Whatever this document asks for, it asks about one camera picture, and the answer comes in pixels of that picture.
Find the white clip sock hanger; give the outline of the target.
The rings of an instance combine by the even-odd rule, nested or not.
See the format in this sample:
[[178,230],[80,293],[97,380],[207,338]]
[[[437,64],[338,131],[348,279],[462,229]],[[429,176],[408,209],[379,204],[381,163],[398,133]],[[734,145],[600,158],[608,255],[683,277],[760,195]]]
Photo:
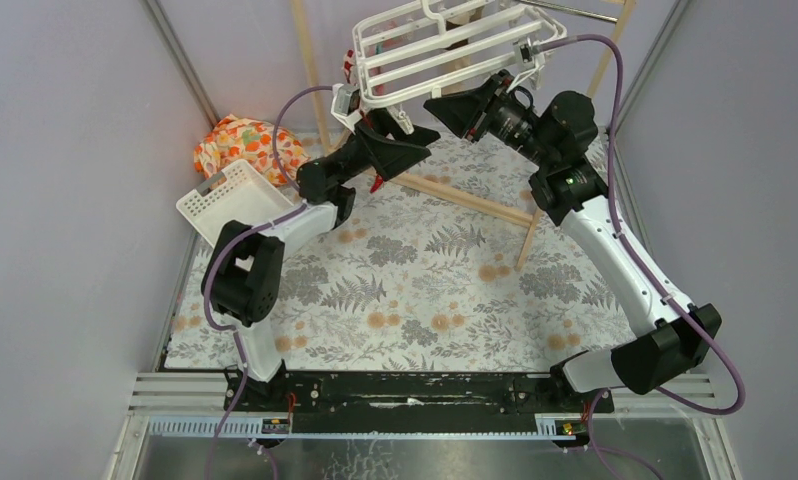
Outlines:
[[[448,31],[446,21],[481,9],[477,21]],[[382,23],[396,21],[391,34],[407,34],[408,42],[376,55],[374,45],[387,36],[377,34]],[[514,68],[515,41],[530,38],[541,45],[561,40],[566,27],[545,9],[518,1],[411,1],[359,21],[352,29],[360,84],[360,103],[366,110],[400,106],[418,97],[436,98],[441,87],[478,79]],[[446,48],[465,38],[469,44]],[[470,56],[467,68],[441,75],[439,66]],[[534,82],[539,73],[519,74],[518,82]]]

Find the red santa sock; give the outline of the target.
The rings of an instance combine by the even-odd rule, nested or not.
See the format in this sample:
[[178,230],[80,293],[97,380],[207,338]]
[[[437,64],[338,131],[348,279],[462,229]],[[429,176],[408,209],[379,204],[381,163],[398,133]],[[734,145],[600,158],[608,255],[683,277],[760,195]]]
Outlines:
[[343,58],[342,71],[345,82],[349,85],[357,86],[360,84],[357,71],[356,55],[353,49],[348,49]]

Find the red patterned sock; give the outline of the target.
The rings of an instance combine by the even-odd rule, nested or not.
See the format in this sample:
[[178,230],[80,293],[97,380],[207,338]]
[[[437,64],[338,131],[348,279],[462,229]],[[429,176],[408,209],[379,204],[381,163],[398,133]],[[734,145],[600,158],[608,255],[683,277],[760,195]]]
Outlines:
[[373,184],[370,187],[370,192],[371,193],[377,192],[383,186],[383,184],[384,184],[383,178],[380,175],[376,174],[374,176]]

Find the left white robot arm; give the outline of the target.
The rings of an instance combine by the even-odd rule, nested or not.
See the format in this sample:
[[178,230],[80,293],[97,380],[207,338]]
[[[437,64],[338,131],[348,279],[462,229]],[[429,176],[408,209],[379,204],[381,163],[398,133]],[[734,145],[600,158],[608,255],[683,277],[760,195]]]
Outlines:
[[269,319],[279,299],[286,258],[342,225],[354,207],[349,180],[372,169],[384,181],[427,159],[439,132],[413,126],[405,132],[384,109],[358,121],[336,151],[297,169],[302,203],[256,224],[226,222],[214,244],[201,291],[208,325],[233,335],[247,398],[263,411],[284,401],[276,376],[284,367]]

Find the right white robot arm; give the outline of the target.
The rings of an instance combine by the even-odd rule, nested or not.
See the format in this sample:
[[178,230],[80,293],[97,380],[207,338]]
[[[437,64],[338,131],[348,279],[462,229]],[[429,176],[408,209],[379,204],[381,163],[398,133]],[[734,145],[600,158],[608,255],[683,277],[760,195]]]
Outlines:
[[529,178],[539,210],[592,261],[622,307],[635,338],[625,344],[570,357],[553,366],[550,402],[572,412],[600,388],[624,386],[646,394],[698,366],[722,325],[711,304],[696,305],[679,290],[611,214],[606,178],[586,158],[597,137],[591,99],[557,94],[537,113],[519,101],[501,71],[482,86],[428,99],[425,109],[457,137],[476,142],[487,134],[537,165]]

